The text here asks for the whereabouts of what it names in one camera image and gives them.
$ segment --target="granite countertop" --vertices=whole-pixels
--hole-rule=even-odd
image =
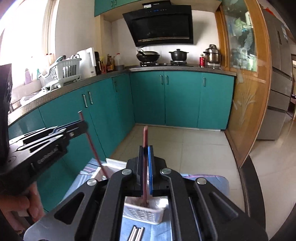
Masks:
[[[73,90],[79,89],[81,87],[87,86],[89,84],[95,83],[100,80],[111,78],[117,75],[129,73],[129,72],[139,72],[139,71],[170,71],[170,70],[180,70],[180,71],[196,71],[196,72],[206,72],[214,74],[225,74],[230,76],[236,76],[235,72],[230,72],[222,69],[210,69],[210,68],[200,68],[197,65],[192,66],[152,66],[152,67],[140,67],[140,66],[129,66],[125,70],[113,71],[106,74],[101,74],[91,78],[78,80],[71,84],[65,85],[61,88],[55,89],[52,92],[45,94],[44,96],[39,97],[38,99],[30,102],[29,104],[22,106],[8,115],[8,126],[16,122],[22,116],[30,113],[34,109],[44,105],[45,103],[61,96],[66,93],[69,93]]]

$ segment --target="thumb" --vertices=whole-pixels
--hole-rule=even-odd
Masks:
[[[29,199],[25,196],[0,196],[0,209],[3,212],[22,211],[30,207]]]

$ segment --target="black pot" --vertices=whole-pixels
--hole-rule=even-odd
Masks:
[[[177,49],[174,52],[169,52],[172,56],[173,61],[186,61],[188,52]]]
[[[141,62],[155,62],[159,59],[159,53],[155,51],[138,51],[137,58]]]

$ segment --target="stainless steel pot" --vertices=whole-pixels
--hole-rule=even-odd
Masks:
[[[205,60],[211,64],[221,64],[221,54],[216,45],[210,44],[209,48],[205,50]]]
[[[172,56],[173,61],[186,61],[188,52],[177,49],[174,52],[169,52]]]
[[[137,59],[141,62],[155,62],[159,59],[160,54],[155,51],[139,51],[137,53]]]

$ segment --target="refrigerator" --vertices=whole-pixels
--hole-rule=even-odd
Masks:
[[[257,139],[276,140],[283,127],[293,86],[290,45],[284,24],[262,9],[266,21],[272,61],[271,89],[266,114]]]

